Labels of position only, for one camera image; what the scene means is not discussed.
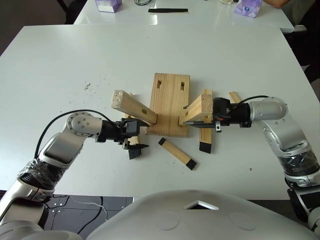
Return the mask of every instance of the gray floor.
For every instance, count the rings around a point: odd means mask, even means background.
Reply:
[[[100,196],[73,195],[78,202],[96,203],[101,205]],[[45,230],[65,230],[77,233],[86,223],[90,222],[99,212],[100,207],[94,204],[77,203],[67,195],[55,195],[47,204],[49,216]],[[132,197],[103,197],[103,206],[107,211],[107,220],[112,218],[133,202]],[[106,213],[101,210],[99,216],[88,224],[79,235],[86,239],[88,235],[106,221]]]

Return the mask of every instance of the white table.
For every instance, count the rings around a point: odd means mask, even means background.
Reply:
[[[116,13],[99,12],[95,0],[88,0],[74,24],[139,25],[206,25],[264,26],[280,28],[284,33],[294,29],[284,12],[263,2],[256,18],[234,13],[236,3],[223,5],[219,0],[153,0],[137,6],[133,0],[122,0]],[[149,8],[188,8],[188,13],[149,13]]]
[[[282,98],[319,159],[319,102],[279,29],[26,26],[0,57],[0,189],[9,188],[32,159],[51,119],[61,112],[93,109],[119,120],[123,115],[110,108],[113,91],[132,92],[148,106],[154,73],[190,75],[190,100],[204,88],[216,97],[237,91],[241,98]],[[57,121],[43,143],[61,131],[65,121]],[[199,189],[245,199],[288,198],[283,169],[255,124],[224,127],[214,135],[211,155],[199,151],[197,128],[190,129],[189,138],[168,137],[198,162],[195,171],[158,145],[160,138],[142,134],[142,143],[150,147],[133,160],[112,141],[88,139],[56,193],[142,197]]]

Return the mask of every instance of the tissue box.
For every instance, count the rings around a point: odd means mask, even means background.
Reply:
[[[122,0],[95,0],[99,12],[115,13],[122,3]]]
[[[262,0],[239,0],[234,12],[251,18],[255,18],[260,10]]]

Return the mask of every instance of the black-tipped wooden stick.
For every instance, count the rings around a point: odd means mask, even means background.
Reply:
[[[181,151],[179,148],[174,146],[171,142],[166,140],[165,138],[161,138],[158,142],[165,150],[175,156],[177,159],[180,160],[184,165],[186,165],[190,170],[193,170],[196,166],[196,162],[191,159],[187,154]]]

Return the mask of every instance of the wooden block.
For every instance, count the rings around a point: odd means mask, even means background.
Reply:
[[[123,90],[115,90],[111,107],[147,123],[156,124],[157,114]]]
[[[186,109],[182,109],[179,116],[179,125],[184,122],[196,121],[213,113],[213,99],[210,94],[201,94]]]
[[[212,90],[204,89],[203,94],[213,95]],[[208,116],[203,117],[203,122],[206,124],[212,123],[213,115],[209,114]],[[212,128],[200,128],[200,141],[199,141],[199,150],[205,153],[211,153],[212,146]]]
[[[189,104],[189,75],[156,73],[154,75],[150,109],[157,113],[156,125],[147,127],[152,135],[182,137],[188,135],[187,126],[179,126],[179,114]]]
[[[165,138],[161,138],[158,142],[165,150],[175,156],[180,162],[186,165],[190,170],[193,170],[196,166],[196,162],[191,159],[187,154],[181,151],[179,148],[174,146],[171,142],[166,140]]]
[[[233,103],[237,104],[241,101],[240,97],[238,96],[238,94],[235,91],[229,92],[229,95],[230,95]]]
[[[127,119],[127,118],[134,118],[134,117],[132,117],[131,115],[128,115],[128,114],[125,113],[124,114],[124,118]],[[128,138],[128,141],[130,142],[130,145],[139,144],[140,143],[139,135],[138,136],[132,136],[132,137]]]

